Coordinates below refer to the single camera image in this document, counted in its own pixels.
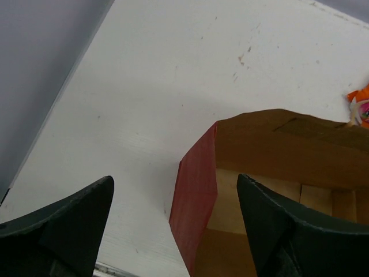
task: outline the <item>white table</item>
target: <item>white table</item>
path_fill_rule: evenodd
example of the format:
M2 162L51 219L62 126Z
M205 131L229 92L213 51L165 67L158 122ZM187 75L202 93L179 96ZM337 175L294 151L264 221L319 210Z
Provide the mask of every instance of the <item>white table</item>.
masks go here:
M242 112L347 121L342 94L366 85L368 46L369 25L310 1L115 0L1 222L112 175L98 260L188 276L168 224L182 156L214 121Z

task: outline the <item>gray panel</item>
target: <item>gray panel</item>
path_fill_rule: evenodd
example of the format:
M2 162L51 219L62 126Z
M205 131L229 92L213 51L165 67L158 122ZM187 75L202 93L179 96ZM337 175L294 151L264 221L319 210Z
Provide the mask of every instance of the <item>gray panel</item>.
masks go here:
M0 1L0 200L112 2Z
M368 0L319 0L319 2L369 23Z

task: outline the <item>orange snack package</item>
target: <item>orange snack package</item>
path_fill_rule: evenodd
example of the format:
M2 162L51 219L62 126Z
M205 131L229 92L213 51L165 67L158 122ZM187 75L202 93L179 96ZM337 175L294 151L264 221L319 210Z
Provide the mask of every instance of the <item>orange snack package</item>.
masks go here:
M350 102L351 117L349 126L357 122L360 126L369 128L369 85L361 91L353 91L346 95Z

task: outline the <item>open box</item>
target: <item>open box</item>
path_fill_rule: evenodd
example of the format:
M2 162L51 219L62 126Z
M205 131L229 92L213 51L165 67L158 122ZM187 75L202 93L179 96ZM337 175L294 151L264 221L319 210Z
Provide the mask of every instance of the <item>open box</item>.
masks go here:
M190 275L257 275L239 173L319 212L369 224L369 131L344 126L285 110L216 122L184 156L176 180L170 226Z

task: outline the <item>red box side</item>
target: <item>red box side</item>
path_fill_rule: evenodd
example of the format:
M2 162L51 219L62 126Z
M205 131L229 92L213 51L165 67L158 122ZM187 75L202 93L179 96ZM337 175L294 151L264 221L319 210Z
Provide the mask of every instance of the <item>red box side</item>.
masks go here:
M184 264L193 274L196 251L217 197L215 123L179 164L169 224Z

